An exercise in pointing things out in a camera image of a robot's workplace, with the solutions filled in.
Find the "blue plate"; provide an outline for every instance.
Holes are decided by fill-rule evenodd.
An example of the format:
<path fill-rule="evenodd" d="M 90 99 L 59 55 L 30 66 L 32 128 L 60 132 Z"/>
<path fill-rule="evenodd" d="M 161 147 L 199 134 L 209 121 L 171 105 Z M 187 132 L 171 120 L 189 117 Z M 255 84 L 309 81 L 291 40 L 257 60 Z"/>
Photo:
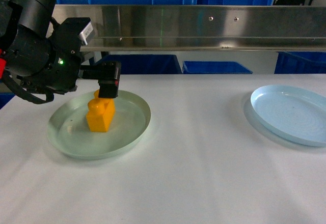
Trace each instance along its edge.
<path fill-rule="evenodd" d="M 298 144 L 326 146 L 326 97 L 270 85 L 255 90 L 251 104 L 259 122 L 278 136 Z"/>

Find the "orange object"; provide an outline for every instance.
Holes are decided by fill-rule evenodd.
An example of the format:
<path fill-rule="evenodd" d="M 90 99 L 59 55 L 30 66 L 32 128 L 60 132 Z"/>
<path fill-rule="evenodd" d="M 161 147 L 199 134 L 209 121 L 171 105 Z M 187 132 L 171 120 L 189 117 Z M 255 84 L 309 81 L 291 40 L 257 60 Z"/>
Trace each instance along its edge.
<path fill-rule="evenodd" d="M 88 103 L 86 119 L 91 132 L 107 132 L 116 111 L 114 100 L 99 98 L 98 92 L 99 90 L 94 93 L 94 99 Z"/>

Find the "metal beam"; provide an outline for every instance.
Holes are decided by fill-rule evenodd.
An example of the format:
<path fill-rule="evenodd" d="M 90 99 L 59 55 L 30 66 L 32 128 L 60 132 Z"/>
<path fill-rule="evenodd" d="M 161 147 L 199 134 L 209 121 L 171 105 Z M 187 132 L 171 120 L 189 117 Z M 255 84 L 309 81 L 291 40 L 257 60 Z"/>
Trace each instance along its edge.
<path fill-rule="evenodd" d="M 53 16 L 92 19 L 82 51 L 326 50 L 326 7 L 56 5 Z"/>

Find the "white table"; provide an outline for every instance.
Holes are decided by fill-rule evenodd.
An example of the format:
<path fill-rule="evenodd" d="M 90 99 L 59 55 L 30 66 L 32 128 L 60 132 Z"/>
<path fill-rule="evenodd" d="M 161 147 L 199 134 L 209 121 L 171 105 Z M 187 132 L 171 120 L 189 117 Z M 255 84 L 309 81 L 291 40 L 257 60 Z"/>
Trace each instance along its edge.
<path fill-rule="evenodd" d="M 293 144 L 247 110 L 258 87 L 326 96 L 326 75 L 122 75 L 152 120 L 127 153 L 66 157 L 46 137 L 51 115 L 98 88 L 0 110 L 0 223 L 326 223 L 326 148 Z"/>

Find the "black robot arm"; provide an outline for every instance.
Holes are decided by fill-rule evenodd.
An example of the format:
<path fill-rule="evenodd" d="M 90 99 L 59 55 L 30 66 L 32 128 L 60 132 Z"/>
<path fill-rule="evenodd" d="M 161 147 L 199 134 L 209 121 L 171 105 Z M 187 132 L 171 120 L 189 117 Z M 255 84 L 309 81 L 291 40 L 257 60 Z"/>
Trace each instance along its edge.
<path fill-rule="evenodd" d="M 0 0 L 0 59 L 5 63 L 3 82 L 19 97 L 37 104 L 52 101 L 54 93 L 75 91 L 79 77 L 99 79 L 102 90 L 113 89 L 112 86 L 101 86 L 103 84 L 116 84 L 113 90 L 116 92 L 102 92 L 106 94 L 103 96 L 116 97 L 120 64 L 110 63 L 116 69 L 107 71 L 105 78 L 100 77 L 103 70 L 100 66 L 92 68 L 91 77 L 80 76 L 83 60 L 80 47 L 94 34 L 91 20 L 87 17 L 68 18 L 58 24 L 52 18 L 55 3 L 56 0 Z M 53 33 L 46 38 L 50 23 Z M 13 75 L 21 80 L 20 85 L 13 81 Z M 31 92 L 46 94 L 46 100 Z"/>

